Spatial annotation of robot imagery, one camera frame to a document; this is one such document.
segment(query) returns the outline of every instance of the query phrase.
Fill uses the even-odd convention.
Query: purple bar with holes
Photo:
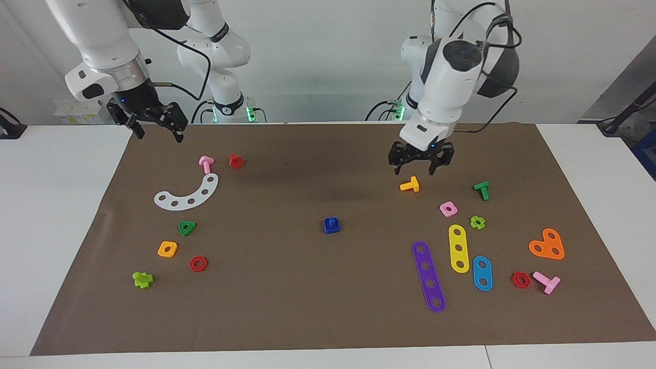
[[[415,242],[412,245],[412,254],[415,256],[417,273],[421,281],[421,288],[424,290],[426,306],[434,312],[439,313],[447,306],[442,294],[442,287],[438,279],[438,272],[435,270],[435,264],[430,256],[430,249],[425,242]]]

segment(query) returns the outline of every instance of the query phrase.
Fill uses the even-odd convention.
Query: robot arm
[[[89,100],[111,93],[108,110],[116,124],[126,125],[141,139],[144,131],[138,121],[151,121],[171,130],[176,141],[182,142],[187,119],[177,103],[159,101],[139,48],[128,34],[119,4],[111,0],[46,0],[46,3],[82,55],[83,62],[65,77],[73,96]],[[133,3],[148,7],[144,0]],[[171,23],[169,14],[176,14],[173,19],[178,22],[188,18],[189,6],[185,7],[180,0],[166,0],[157,5],[161,14],[155,18],[164,22],[162,26]]]
[[[215,117],[222,123],[247,121],[247,111],[242,108],[246,98],[237,77],[227,68],[248,63],[251,58],[248,43],[230,29],[216,0],[192,0],[187,26],[203,35],[190,38],[187,43],[211,61],[207,85],[212,91]],[[202,56],[178,46],[178,59],[183,66],[205,77],[207,61]]]
[[[466,41],[455,28],[462,14],[478,25],[476,43]],[[413,160],[430,160],[431,175],[437,167],[449,165],[453,146],[445,140],[472,93],[498,96],[512,86],[519,71],[514,48],[501,47],[512,44],[512,18],[499,4],[438,0],[436,35],[441,38],[430,44],[429,37],[410,37],[401,48],[413,72],[406,101],[416,111],[400,133],[407,144],[395,142],[390,150],[388,159],[396,174]]]

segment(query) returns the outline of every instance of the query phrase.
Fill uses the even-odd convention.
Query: curved white plate
[[[218,175],[214,173],[207,174],[203,177],[201,186],[189,196],[173,196],[169,191],[162,191],[155,195],[155,204],[164,210],[182,211],[193,209],[202,204],[216,190],[218,185]]]

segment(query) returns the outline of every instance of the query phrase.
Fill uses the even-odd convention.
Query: red nut
[[[524,272],[515,272],[512,274],[512,283],[517,288],[528,288],[531,285],[529,275]]]
[[[207,268],[207,259],[204,256],[194,256],[189,262],[192,272],[202,272]]]
[[[239,169],[244,166],[244,159],[237,154],[230,154],[228,156],[228,163],[232,169]]]

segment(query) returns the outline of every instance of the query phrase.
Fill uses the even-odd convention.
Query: table
[[[593,125],[539,125],[646,315],[656,183]],[[30,127],[0,144],[0,367],[651,368],[656,342],[28,357],[127,144],[114,126]]]

